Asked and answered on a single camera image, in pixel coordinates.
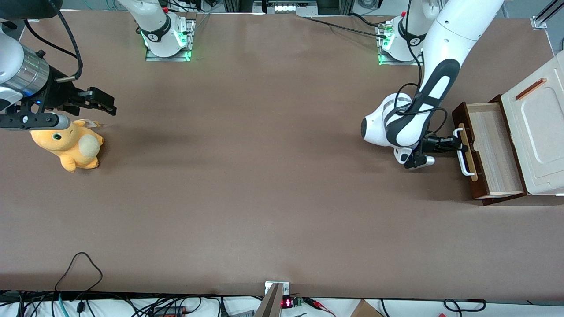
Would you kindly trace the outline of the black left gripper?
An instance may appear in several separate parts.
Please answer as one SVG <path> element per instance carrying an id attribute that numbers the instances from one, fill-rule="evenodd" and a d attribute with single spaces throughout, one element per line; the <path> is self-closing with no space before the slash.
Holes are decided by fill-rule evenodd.
<path id="1" fill-rule="evenodd" d="M 416 144 L 413 153 L 422 155 L 423 153 L 447 153 L 464 151 L 464 145 L 461 139 L 455 135 L 449 135 L 447 138 L 439 138 L 437 135 L 423 137 Z"/>

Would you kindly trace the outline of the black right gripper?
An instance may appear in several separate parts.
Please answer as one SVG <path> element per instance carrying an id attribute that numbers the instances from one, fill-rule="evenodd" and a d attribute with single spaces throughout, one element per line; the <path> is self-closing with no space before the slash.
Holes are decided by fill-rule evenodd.
<path id="1" fill-rule="evenodd" d="M 56 82 L 65 77 L 62 72 L 49 67 L 46 84 L 36 94 L 25 97 L 20 101 L 20 109 L 28 107 L 34 113 L 44 113 L 46 110 L 67 112 L 79 116 L 82 109 L 100 110 L 111 116 L 117 114 L 114 106 L 115 99 L 98 88 L 88 88 L 83 91 L 74 86 L 72 82 Z"/>

